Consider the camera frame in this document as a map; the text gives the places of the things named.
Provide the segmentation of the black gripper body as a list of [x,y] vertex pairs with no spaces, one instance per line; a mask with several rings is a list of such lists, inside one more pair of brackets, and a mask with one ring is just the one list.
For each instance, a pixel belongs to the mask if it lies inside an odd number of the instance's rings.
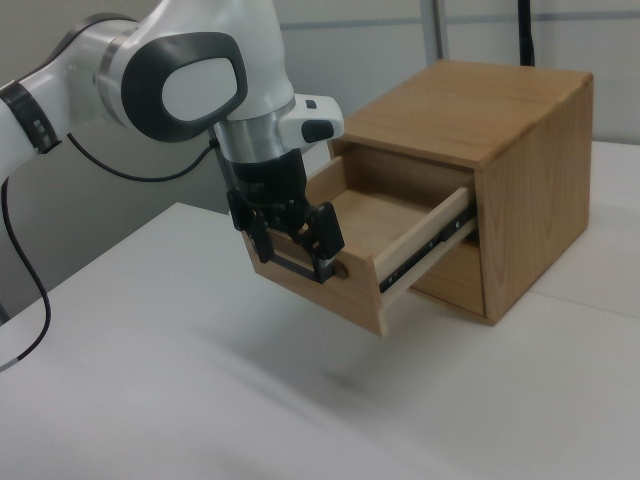
[[307,176],[302,153],[290,151],[258,163],[232,162],[241,197],[254,205],[291,204],[306,208]]

